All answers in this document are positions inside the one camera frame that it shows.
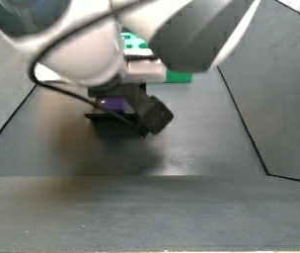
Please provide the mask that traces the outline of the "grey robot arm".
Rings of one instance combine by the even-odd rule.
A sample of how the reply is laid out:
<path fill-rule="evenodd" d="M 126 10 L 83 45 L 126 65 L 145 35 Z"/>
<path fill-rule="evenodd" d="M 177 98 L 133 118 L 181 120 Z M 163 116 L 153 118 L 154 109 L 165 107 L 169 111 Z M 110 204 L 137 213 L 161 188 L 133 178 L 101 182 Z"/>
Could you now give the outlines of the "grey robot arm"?
<path fill-rule="evenodd" d="M 122 30 L 169 69 L 209 70 L 256 0 L 0 0 L 0 34 L 68 83 L 127 75 Z"/>

